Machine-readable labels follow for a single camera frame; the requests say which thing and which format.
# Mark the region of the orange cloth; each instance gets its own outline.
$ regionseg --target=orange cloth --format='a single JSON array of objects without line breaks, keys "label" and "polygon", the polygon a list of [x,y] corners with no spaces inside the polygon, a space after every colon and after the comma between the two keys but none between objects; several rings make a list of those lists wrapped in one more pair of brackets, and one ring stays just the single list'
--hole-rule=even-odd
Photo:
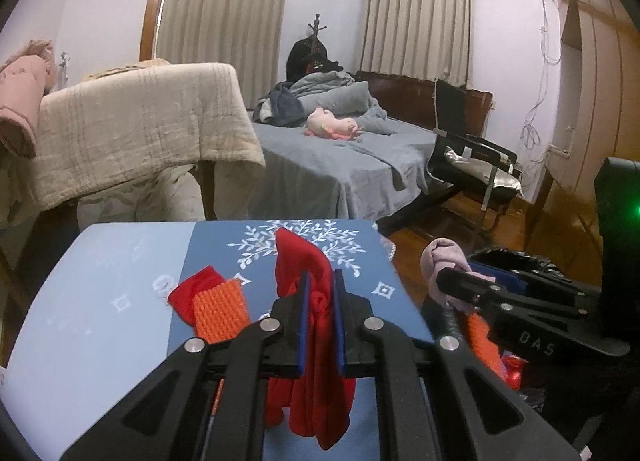
[{"label": "orange cloth", "polygon": [[[196,320],[196,336],[209,344],[236,338],[251,324],[238,279],[231,279],[196,294],[193,297],[193,313]],[[223,384],[224,381],[221,381],[218,386],[212,414],[218,409]]]}]

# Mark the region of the beige blanket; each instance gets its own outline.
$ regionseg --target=beige blanket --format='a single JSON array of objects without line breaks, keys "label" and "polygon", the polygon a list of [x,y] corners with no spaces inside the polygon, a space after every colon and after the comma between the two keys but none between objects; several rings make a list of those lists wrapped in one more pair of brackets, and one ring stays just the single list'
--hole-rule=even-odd
[{"label": "beige blanket", "polygon": [[218,218],[246,216],[264,171],[227,64],[134,70],[45,96],[36,157],[0,148],[0,228],[61,202],[168,167],[216,162]]}]

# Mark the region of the beige curtain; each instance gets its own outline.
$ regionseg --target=beige curtain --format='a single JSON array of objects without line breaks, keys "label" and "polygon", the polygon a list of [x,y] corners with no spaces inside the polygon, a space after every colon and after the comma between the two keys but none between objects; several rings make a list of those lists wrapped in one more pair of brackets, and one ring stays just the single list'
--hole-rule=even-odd
[{"label": "beige curtain", "polygon": [[360,69],[466,85],[471,0],[369,0]]},{"label": "beige curtain", "polygon": [[164,0],[156,56],[231,64],[251,108],[276,83],[284,1]]}]

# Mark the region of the cable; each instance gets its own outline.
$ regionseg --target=cable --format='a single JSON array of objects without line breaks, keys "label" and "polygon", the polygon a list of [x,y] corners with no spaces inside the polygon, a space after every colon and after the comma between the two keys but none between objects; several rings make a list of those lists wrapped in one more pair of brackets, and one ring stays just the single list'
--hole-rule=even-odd
[{"label": "cable", "polygon": [[[542,12],[543,12],[543,26],[540,29],[541,38],[540,38],[540,53],[542,53],[543,63],[542,63],[542,72],[540,73],[540,85],[538,87],[538,97],[536,104],[527,112],[524,119],[524,125],[522,130],[520,131],[520,139],[524,144],[525,149],[527,151],[532,151],[536,147],[540,147],[542,145],[542,140],[540,138],[540,133],[533,125],[536,117],[538,116],[538,108],[543,102],[546,100],[546,96],[548,94],[549,88],[549,68],[550,66],[557,65],[562,56],[557,59],[549,58],[549,18],[546,12],[546,3],[545,0],[542,1]],[[545,161],[546,158],[546,149],[540,155],[537,160],[529,160],[529,165],[522,171],[523,181],[522,188],[526,191],[532,184],[532,181],[529,182],[524,181],[525,176],[530,176],[530,173],[537,168],[536,165],[539,165]]]}]

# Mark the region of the table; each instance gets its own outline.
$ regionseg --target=table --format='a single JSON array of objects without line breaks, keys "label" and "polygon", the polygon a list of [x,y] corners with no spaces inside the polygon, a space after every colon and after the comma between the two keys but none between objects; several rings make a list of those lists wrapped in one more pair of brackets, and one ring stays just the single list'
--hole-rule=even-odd
[{"label": "table", "polygon": [[[31,305],[1,394],[42,460],[59,459],[193,336],[166,303],[166,292],[179,281],[212,264],[223,277],[241,280],[252,320],[267,313],[276,298],[270,235],[279,226],[324,248],[333,266],[343,268],[347,290],[368,297],[376,315],[431,340],[370,222],[94,225],[76,239]],[[293,435],[286,421],[265,436],[265,460],[353,457],[378,459],[371,379],[358,381],[350,429],[331,450],[321,451],[315,438]]]}]

